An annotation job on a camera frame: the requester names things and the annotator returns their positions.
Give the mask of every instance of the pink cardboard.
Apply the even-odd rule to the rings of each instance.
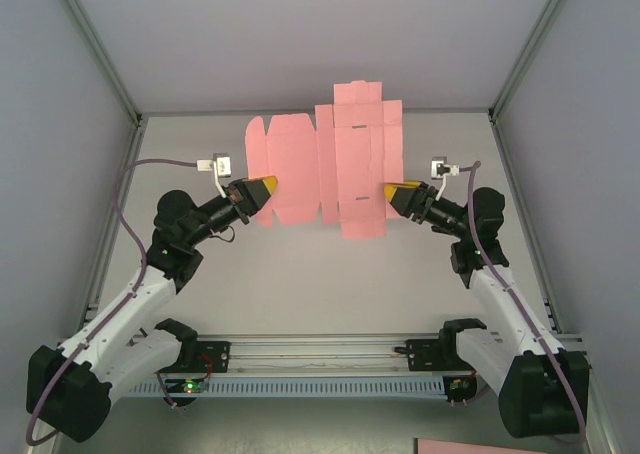
[[[541,452],[418,439],[417,454],[543,454]]]
[[[382,83],[334,85],[334,104],[307,114],[274,116],[265,134],[261,118],[247,126],[250,177],[275,175],[278,188],[257,215],[273,225],[310,222],[322,206],[324,224],[340,222],[346,239],[386,234],[399,217],[384,198],[384,184],[403,182],[402,101],[382,101]]]
[[[258,222],[272,226],[272,211],[284,225],[313,221],[320,205],[320,180],[316,131],[309,115],[273,116],[266,134],[262,118],[254,118],[247,126],[245,144],[249,177],[278,178]]]

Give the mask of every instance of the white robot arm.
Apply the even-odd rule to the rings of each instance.
[[[38,418],[77,442],[85,441],[140,380],[177,361],[190,365],[197,332],[177,321],[167,319],[139,342],[131,340],[191,280],[202,262],[195,246],[238,219],[247,224],[276,186],[273,176],[241,179],[220,187],[220,196],[199,207],[184,191],[162,196],[151,247],[133,280],[80,332],[56,349],[41,346],[31,356],[28,443],[43,441],[31,439]]]
[[[445,322],[437,343],[421,348],[420,355],[440,365],[464,361],[474,369],[498,395],[502,421],[514,437],[584,434],[589,364],[581,352],[564,349],[520,294],[498,241],[505,199],[494,189],[473,191],[478,166],[464,169],[472,176],[464,207],[423,182],[385,186],[387,200],[401,216],[427,221],[434,232],[458,238],[451,246],[453,271],[486,311],[486,325],[478,319]],[[452,167],[446,160],[436,163],[434,174],[442,177]],[[462,169],[455,167],[457,175]],[[410,346],[408,341],[396,352],[415,357]]]

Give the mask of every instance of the gray wall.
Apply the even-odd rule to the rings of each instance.
[[[0,0],[0,450],[27,362],[76,327],[129,126],[59,0]]]
[[[568,0],[503,120],[570,329],[640,452],[640,3]]]

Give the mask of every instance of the cable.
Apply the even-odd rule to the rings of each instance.
[[[470,404],[473,404],[474,402],[476,402],[478,399],[483,398],[489,391],[491,391],[491,389],[489,389],[489,384],[485,384],[484,386],[482,386],[482,388],[480,388],[480,390],[478,392],[476,392],[476,395],[473,396],[471,399],[467,399],[466,401],[462,401],[462,402],[454,402],[451,401],[451,406],[464,406],[467,407]]]
[[[140,287],[140,284],[142,284],[142,280],[144,279],[144,276],[147,272],[147,253],[144,249],[144,244],[142,244],[142,241],[140,240],[140,238],[136,235],[136,233],[133,231],[129,223],[124,218],[124,215],[122,213],[122,207],[118,204],[118,193],[120,192],[120,188],[122,186],[122,181],[124,180],[125,174],[131,169],[134,169],[135,167],[141,166],[143,164],[171,164],[174,166],[197,167],[197,164],[195,162],[184,162],[184,161],[174,161],[172,159],[153,158],[153,159],[141,159],[139,161],[132,162],[122,170],[122,173],[120,174],[114,188],[113,199],[112,199],[113,206],[116,212],[116,216],[122,223],[122,226],[129,233],[133,241],[136,243],[136,246],[138,246],[138,249],[140,250],[140,273],[138,274],[138,278],[136,279],[136,281],[133,283],[131,292],[127,293],[127,295],[116,305],[116,307],[114,307],[113,310],[109,314],[107,314],[104,317],[104,319],[102,319],[102,321],[98,323],[98,325],[95,328],[91,330],[91,332],[86,337],[86,341],[87,341],[86,343],[81,342],[80,344],[78,344],[76,349],[71,353],[71,355],[67,358],[67,360],[62,363],[62,365],[58,368],[58,370],[55,372],[55,374],[51,377],[51,379],[47,383],[46,387],[42,391],[42,394],[40,395],[40,398],[38,399],[38,402],[36,403],[36,406],[33,408],[33,413],[31,414],[29,423],[27,424],[26,441],[27,441],[27,445],[31,447],[44,444],[45,442],[52,439],[56,434],[60,432],[58,429],[55,429],[50,433],[48,433],[47,435],[41,437],[40,439],[33,438],[33,432],[35,430],[36,422],[40,417],[40,413],[42,412],[44,403],[49,398],[49,395],[51,394],[51,391],[53,391],[53,388],[55,387],[56,383],[60,380],[60,378],[65,373],[65,371],[69,368],[69,366],[71,366],[73,361],[80,355],[80,353],[84,349],[89,347],[88,343],[91,340],[93,340],[98,335],[98,333],[102,330],[102,328],[105,325],[107,325],[109,321],[111,321],[111,319],[113,319],[116,316],[116,314],[118,314],[118,312],[122,310],[122,308],[127,304],[127,302],[129,302],[135,296],[135,292]],[[157,376],[160,382],[160,387],[162,388],[163,392],[165,392],[165,394],[168,396],[168,393],[166,392],[166,388],[162,383],[162,379],[160,378],[160,375],[158,374]]]
[[[220,231],[220,234],[222,234],[223,232],[227,232],[229,230],[231,231],[231,237],[229,239],[225,239],[224,237],[219,236],[218,234],[214,234],[213,232],[211,232],[209,239],[220,239],[222,242],[231,244],[233,241],[236,240],[236,230],[233,228],[233,226],[225,227],[223,230]]]
[[[516,307],[518,308],[518,311],[520,311],[520,314],[522,314],[522,317],[524,318],[525,322],[529,326],[529,329],[531,329],[533,334],[536,336],[536,339],[540,343],[540,346],[542,347],[545,354],[549,358],[549,361],[551,362],[551,366],[553,366],[553,370],[558,375],[558,379],[560,380],[562,387],[564,387],[564,390],[567,393],[567,397],[569,398],[569,402],[571,403],[571,407],[573,407],[573,410],[576,414],[576,418],[578,420],[578,429],[579,429],[578,439],[576,441],[564,441],[562,439],[558,439],[557,437],[554,437],[554,439],[566,445],[581,445],[586,440],[586,424],[585,424],[584,416],[582,415],[582,410],[580,409],[580,403],[578,402],[578,399],[575,393],[573,392],[573,389],[571,389],[571,385],[569,384],[567,377],[564,375],[564,372],[562,372],[562,368],[560,367],[558,360],[553,355],[553,352],[551,352],[551,348],[549,347],[547,342],[542,338],[542,333],[538,329],[538,326],[536,326],[536,323],[533,321],[533,319],[525,309],[524,305],[522,304],[522,301],[520,300],[520,297],[518,297],[518,295],[515,293],[513,288],[504,279],[504,277],[500,275],[496,267],[493,265],[486,251],[482,247],[482,243],[480,242],[480,239],[478,237],[478,231],[476,230],[475,212],[474,212],[474,206],[473,206],[473,184],[476,177],[476,171],[481,165],[482,163],[480,161],[476,161],[473,163],[473,166],[469,168],[463,168],[465,172],[469,172],[469,184],[467,189],[467,198],[468,198],[467,205],[469,209],[469,227],[471,231],[471,237],[473,238],[473,243],[476,245],[476,249],[478,250],[478,252],[480,252],[480,256],[482,256],[484,263],[489,268],[489,271],[491,271],[491,274],[493,274],[493,277],[495,277],[496,280],[502,286],[502,288],[509,293],[509,296],[511,297]]]
[[[203,359],[207,363],[207,375],[202,378],[202,380],[208,380],[213,374],[213,359],[211,359],[206,354],[200,354],[200,358]]]
[[[147,334],[147,331],[145,331],[144,328],[141,327],[139,330],[140,330],[140,334],[142,334],[143,337],[149,336],[149,334]],[[160,389],[162,390],[164,397],[167,400],[167,403],[171,406],[171,409],[177,408],[176,411],[181,413],[181,410],[178,407],[178,404],[176,403],[176,401],[173,400],[173,398],[169,394],[169,391],[167,390],[167,386],[162,380],[162,376],[160,376],[159,372],[156,372],[155,374],[156,374],[156,379],[158,380],[158,384],[160,384]]]

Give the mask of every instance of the white wall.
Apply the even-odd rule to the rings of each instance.
[[[244,134],[250,115],[151,117],[141,158],[202,159],[228,152],[233,177],[247,175]],[[531,258],[507,178],[485,113],[407,113],[403,118],[404,172],[429,182],[430,159],[447,155],[461,165],[480,159],[477,187],[506,196],[500,231],[515,279],[546,321]],[[466,178],[451,182],[446,196],[466,204]],[[172,166],[136,169],[125,208],[131,227],[148,246],[158,199],[184,189],[197,204],[217,193],[208,174]],[[205,258],[180,295],[154,313],[149,327],[171,317],[200,334],[388,334],[438,332],[449,319],[481,317],[482,305],[451,270],[449,236],[426,224],[389,220],[388,234],[349,241],[338,225],[313,223],[266,229],[236,225],[233,244],[202,243]],[[140,253],[121,229],[100,301],[104,308],[130,279]]]
[[[640,452],[640,4],[568,0],[504,131],[570,329]]]
[[[546,1],[81,0],[146,113],[308,109],[353,79],[488,108]]]
[[[27,362],[78,322],[129,126],[59,0],[0,0],[0,450],[21,452]]]

